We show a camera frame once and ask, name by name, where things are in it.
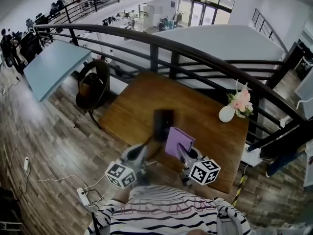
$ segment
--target white vase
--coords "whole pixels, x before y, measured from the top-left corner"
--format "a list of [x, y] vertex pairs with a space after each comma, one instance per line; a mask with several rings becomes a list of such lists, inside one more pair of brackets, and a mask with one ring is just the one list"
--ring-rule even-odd
[[233, 119], [235, 115], [235, 109], [229, 105], [221, 108], [219, 112], [219, 118], [222, 122], [227, 123]]

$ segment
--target balcony railing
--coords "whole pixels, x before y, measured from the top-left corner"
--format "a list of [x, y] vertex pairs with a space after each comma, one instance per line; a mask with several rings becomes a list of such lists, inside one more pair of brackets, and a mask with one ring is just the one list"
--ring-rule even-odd
[[[62, 28], [68, 29], [70, 31], [70, 35], [68, 34], [60, 34], [49, 31], [51, 28]], [[91, 24], [55, 24], [55, 25], [37, 25], [35, 26], [35, 30], [45, 30], [37, 32], [40, 36], [43, 45], [49, 45], [53, 41], [58, 41], [53, 38], [53, 36], [62, 36], [67, 37], [71, 40], [71, 42], [77, 46], [79, 46], [80, 40], [90, 42], [93, 44], [97, 44], [100, 46], [106, 46], [109, 48], [113, 48], [119, 51], [122, 51], [127, 54], [131, 54], [137, 56], [139, 58], [143, 58], [150, 61], [149, 70], [155, 73], [159, 73], [162, 75], [168, 76], [170, 79], [181, 80], [181, 79], [194, 79], [199, 82], [202, 82], [212, 89], [208, 89], [207, 91], [201, 91], [205, 93], [207, 96], [210, 96], [216, 101], [219, 101], [223, 104], [227, 104], [226, 101], [226, 93], [232, 92], [227, 88], [223, 87], [220, 84], [212, 81], [213, 76], [203, 76], [201, 72], [210, 72], [210, 71], [218, 71], [221, 73], [219, 77], [227, 78], [229, 80], [239, 80], [240, 83], [245, 84], [248, 83], [248, 88], [251, 92], [251, 97], [253, 96], [253, 107], [254, 107], [254, 115], [249, 117], [249, 133], [247, 136], [247, 141], [250, 145], [249, 151], [252, 151], [256, 148], [260, 148], [269, 144], [270, 142], [276, 140], [280, 136], [289, 132], [291, 129], [303, 123], [305, 120], [301, 117], [298, 111], [290, 106], [279, 94], [273, 91], [271, 88], [274, 88], [275, 85], [282, 79], [282, 77], [287, 73], [289, 69], [294, 68], [297, 63], [303, 57], [303, 51], [301, 48], [295, 43], [293, 47], [290, 49], [288, 54], [286, 55], [283, 61], [267, 61], [267, 60], [226, 60], [223, 61], [214, 56], [211, 56], [208, 53], [200, 51], [198, 49], [192, 48], [190, 46], [162, 38], [156, 35], [147, 34], [143, 32], [126, 30], [117, 27], [110, 26], [101, 26], [101, 25], [91, 25]], [[134, 49], [125, 48], [122, 46], [113, 45], [111, 43], [105, 43], [98, 40], [88, 39], [81, 36], [75, 35], [74, 30], [80, 31], [88, 31], [88, 32], [98, 32], [109, 34], [112, 36], [118, 36], [122, 38], [127, 38], [131, 40], [136, 40], [150, 46], [150, 55], [141, 53]], [[115, 74], [111, 74], [115, 78], [118, 78], [126, 83], [129, 83], [135, 76], [142, 71], [146, 71], [146, 67], [142, 67], [136, 63], [126, 61], [122, 58], [115, 57], [113, 55], [109, 55], [103, 53], [98, 50], [94, 50], [85, 46], [81, 46], [82, 48], [86, 48], [91, 52], [104, 56], [106, 58], [115, 60], [121, 64], [124, 64], [128, 67], [134, 69], [134, 71], [123, 70], [119, 66], [109, 65], [115, 71]], [[170, 51], [171, 53], [171, 61], [166, 62], [160, 59], [159, 50], [165, 49]], [[191, 59], [189, 63], [180, 63], [180, 57], [185, 57]], [[251, 76], [246, 71], [249, 71], [249, 68], [239, 69], [233, 64], [262, 64], [262, 65], [278, 65], [278, 69], [268, 69], [269, 72], [272, 72], [271, 77], [267, 77], [267, 84], [262, 83], [259, 79], [264, 80], [264, 77]], [[201, 69], [198, 70], [187, 70], [184, 67], [189, 65], [201, 65]], [[264, 69], [253, 69], [253, 72], [264, 72]], [[289, 115], [293, 120], [287, 124], [285, 127], [280, 126], [280, 121], [275, 116], [271, 114], [271, 112], [267, 112], [266, 109], [262, 108], [259, 105], [259, 99], [265, 99], [278, 107], [281, 111], [285, 112]], [[271, 131], [265, 125], [263, 121], [259, 121], [258, 116], [262, 116], [262, 118], [268, 119], [275, 126], [277, 126], [277, 130]]]
[[261, 12], [258, 11], [257, 8], [254, 11], [252, 22], [257, 31], [259, 31], [260, 33], [271, 39], [273, 42], [278, 44], [284, 50], [285, 53], [288, 52], [286, 46], [284, 45], [280, 37], [277, 35], [276, 31], [269, 24], [266, 18], [261, 14]]
[[124, 0], [76, 0], [48, 16], [41, 24], [73, 23], [91, 13]]

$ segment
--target light blue table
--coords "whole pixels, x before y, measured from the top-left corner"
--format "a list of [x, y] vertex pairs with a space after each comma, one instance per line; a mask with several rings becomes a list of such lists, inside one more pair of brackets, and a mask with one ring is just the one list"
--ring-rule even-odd
[[86, 60], [91, 51], [73, 44], [54, 41], [24, 69], [34, 96], [42, 102]]

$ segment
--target power outlet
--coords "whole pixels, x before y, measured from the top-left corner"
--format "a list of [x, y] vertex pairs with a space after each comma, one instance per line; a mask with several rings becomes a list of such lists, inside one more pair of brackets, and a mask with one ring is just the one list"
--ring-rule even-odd
[[77, 193], [78, 193], [78, 195], [80, 197], [80, 200], [82, 201], [84, 206], [87, 206], [87, 205], [90, 204], [90, 201], [89, 201], [89, 199], [87, 197], [87, 193], [83, 190], [83, 188], [81, 188], [81, 187], [78, 188], [77, 189]]
[[29, 168], [29, 158], [25, 157], [25, 161], [24, 161], [24, 170], [27, 172]]

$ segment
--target round black chair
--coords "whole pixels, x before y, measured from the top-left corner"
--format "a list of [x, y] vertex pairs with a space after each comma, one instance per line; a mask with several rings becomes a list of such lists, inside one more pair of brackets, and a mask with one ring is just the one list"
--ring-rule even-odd
[[[88, 73], [93, 68], [95, 68], [96, 73]], [[93, 111], [102, 106], [110, 96], [110, 68], [108, 64], [102, 60], [95, 60], [86, 64], [78, 76], [78, 89], [77, 106], [87, 111], [101, 129], [93, 117]]]

